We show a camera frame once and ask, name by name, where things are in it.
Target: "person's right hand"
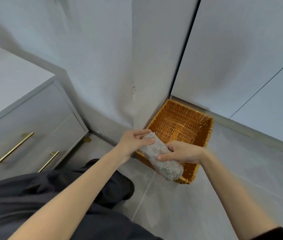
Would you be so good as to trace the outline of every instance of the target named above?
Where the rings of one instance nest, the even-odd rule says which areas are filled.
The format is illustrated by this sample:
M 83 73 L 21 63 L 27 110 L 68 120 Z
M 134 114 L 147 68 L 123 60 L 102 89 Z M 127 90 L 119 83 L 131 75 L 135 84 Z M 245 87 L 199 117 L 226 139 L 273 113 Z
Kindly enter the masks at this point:
M 186 163 L 201 164 L 202 160 L 208 154 L 208 151 L 203 147 L 176 140 L 167 143 L 166 146 L 171 152 L 158 155 L 157 159 L 159 161 L 177 160 Z

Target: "cabinet top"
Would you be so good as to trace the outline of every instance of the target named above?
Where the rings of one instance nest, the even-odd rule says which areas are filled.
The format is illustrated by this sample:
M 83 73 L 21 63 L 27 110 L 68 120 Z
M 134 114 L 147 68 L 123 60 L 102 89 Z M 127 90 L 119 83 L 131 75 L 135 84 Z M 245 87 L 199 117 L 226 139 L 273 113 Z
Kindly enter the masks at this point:
M 0 111 L 54 76 L 0 48 Z

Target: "wicker basket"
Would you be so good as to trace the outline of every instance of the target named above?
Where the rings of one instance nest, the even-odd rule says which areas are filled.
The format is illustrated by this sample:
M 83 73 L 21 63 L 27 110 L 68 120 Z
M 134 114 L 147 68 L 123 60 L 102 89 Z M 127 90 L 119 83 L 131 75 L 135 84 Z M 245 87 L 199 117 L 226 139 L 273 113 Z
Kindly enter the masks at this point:
M 173 100 L 167 100 L 147 126 L 163 143 L 177 140 L 189 144 L 206 147 L 209 141 L 213 119 L 188 106 Z M 136 151 L 135 156 L 145 165 L 154 169 L 147 158 Z M 175 180 L 180 184 L 194 181 L 198 164 L 182 163 L 183 175 Z

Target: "fluffy gray cloth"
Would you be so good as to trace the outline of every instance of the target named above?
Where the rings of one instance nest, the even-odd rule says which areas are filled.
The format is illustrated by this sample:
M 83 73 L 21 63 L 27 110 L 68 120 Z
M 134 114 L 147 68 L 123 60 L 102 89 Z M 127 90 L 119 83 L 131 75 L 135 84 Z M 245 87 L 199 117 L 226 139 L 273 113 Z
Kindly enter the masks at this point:
M 157 160 L 159 154 L 170 152 L 166 145 L 153 132 L 149 133 L 149 135 L 144 138 L 156 139 L 154 144 L 139 149 L 154 166 L 156 171 L 168 180 L 180 178 L 184 172 L 184 168 L 177 161 L 172 160 L 163 162 Z

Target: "person's left hand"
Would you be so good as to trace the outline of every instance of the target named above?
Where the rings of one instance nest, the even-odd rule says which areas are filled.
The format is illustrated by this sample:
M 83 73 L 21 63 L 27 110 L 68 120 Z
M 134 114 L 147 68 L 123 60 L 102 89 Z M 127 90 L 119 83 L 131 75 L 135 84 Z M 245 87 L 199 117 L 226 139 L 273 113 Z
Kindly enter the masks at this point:
M 125 131 L 118 145 L 115 146 L 115 149 L 124 157 L 124 162 L 128 161 L 131 154 L 140 147 L 151 145 L 155 142 L 154 138 L 144 138 L 149 133 L 151 133 L 150 129 Z

